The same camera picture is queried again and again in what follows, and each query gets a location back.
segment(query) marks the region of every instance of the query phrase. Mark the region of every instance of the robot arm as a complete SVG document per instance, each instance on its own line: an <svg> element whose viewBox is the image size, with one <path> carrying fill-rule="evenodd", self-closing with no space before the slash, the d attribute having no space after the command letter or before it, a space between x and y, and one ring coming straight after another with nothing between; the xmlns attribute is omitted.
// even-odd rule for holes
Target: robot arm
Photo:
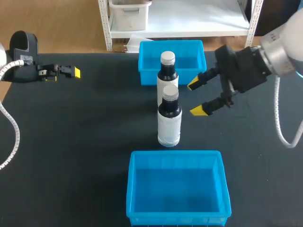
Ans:
<svg viewBox="0 0 303 227"><path fill-rule="evenodd" d="M8 70L3 77L4 81L28 83L34 81L56 81L58 76L80 78L80 70L74 66L58 64L42 64L39 61L38 41L34 34L17 31L9 43L9 50L5 51L0 44L0 70L13 61L22 60L26 67L16 67Z"/></svg>
<svg viewBox="0 0 303 227"><path fill-rule="evenodd" d="M234 52L228 46L215 51L216 64L199 73L188 85L194 90L220 75L222 93L216 99L191 110L193 115L208 116L223 106L230 107L235 91L244 93L267 81L267 76L282 77L297 71L303 75L303 9L284 25L266 34L261 46L247 47Z"/></svg>

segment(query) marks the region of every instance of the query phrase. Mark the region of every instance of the white cable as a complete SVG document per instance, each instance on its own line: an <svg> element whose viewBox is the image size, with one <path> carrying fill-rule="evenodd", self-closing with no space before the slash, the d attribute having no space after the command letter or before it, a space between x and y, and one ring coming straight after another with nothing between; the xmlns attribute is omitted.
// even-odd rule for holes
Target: white cable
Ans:
<svg viewBox="0 0 303 227"><path fill-rule="evenodd" d="M276 120L276 131L278 133L278 137L280 138L281 142L287 147L287 148L294 148L297 143L299 142L302 133L303 133L303 121L301 121L301 124L298 128L297 133L294 136L294 140L292 143L288 143L285 138L283 137L283 134L281 132L280 127L280 119L279 119L279 88L280 88L280 77L276 76L275 81L275 97L274 97L274 105L275 105L275 120Z"/></svg>
<svg viewBox="0 0 303 227"><path fill-rule="evenodd" d="M15 66L22 66L24 65L24 61L23 60L18 60L18 61L12 61L11 63L7 64L6 66L4 66L1 70L0 70L0 81L2 80L4 74L10 69L13 68ZM18 147L19 147L19 143L20 143L20 131L19 131L19 127L16 123L16 121L14 120L14 118L6 111L6 109L3 107L1 101L0 101L0 111L4 114L4 116L7 117L7 119L11 122L11 124L13 125L14 129L15 129L15 134L16 134L16 140L15 140L15 145L13 148L13 151L11 152L11 154L9 155L9 157L0 165L0 170L3 169L5 166L8 165L8 163L13 159L13 157L15 156Z"/></svg>

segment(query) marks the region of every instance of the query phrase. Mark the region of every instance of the black bottle neck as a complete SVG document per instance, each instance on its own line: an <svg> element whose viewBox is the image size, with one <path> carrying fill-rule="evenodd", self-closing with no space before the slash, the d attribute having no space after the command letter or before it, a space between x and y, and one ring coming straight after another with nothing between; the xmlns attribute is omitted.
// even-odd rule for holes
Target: black bottle neck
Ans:
<svg viewBox="0 0 303 227"><path fill-rule="evenodd" d="M158 73L159 79L163 81L172 81L178 77L175 70L175 64L173 65L163 65L161 64L161 70Z"/></svg>
<svg viewBox="0 0 303 227"><path fill-rule="evenodd" d="M181 113L181 107L179 106L178 100L167 101L164 98L159 106L159 113L168 118L173 118Z"/></svg>

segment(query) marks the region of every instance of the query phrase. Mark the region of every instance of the white storage box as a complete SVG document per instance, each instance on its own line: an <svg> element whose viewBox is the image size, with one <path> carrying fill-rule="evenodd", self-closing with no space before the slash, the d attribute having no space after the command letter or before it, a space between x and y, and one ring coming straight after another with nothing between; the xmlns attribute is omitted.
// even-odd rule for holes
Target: white storage box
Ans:
<svg viewBox="0 0 303 227"><path fill-rule="evenodd" d="M148 21L148 7L152 4L147 0L109 0L111 13L119 31L145 30Z"/></svg>

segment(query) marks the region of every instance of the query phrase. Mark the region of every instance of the wooden floor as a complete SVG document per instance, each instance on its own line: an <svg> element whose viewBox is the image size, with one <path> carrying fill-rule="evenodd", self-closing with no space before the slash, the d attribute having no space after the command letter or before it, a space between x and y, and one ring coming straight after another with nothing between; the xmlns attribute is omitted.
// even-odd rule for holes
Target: wooden floor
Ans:
<svg viewBox="0 0 303 227"><path fill-rule="evenodd" d="M0 28L0 43L6 49L13 33L24 30L37 36L40 53L107 52L97 0L0 0ZM244 47L246 37L202 40L206 51L223 44L238 50ZM114 50L123 51L126 42L114 44ZM9 85L0 82L0 100Z"/></svg>

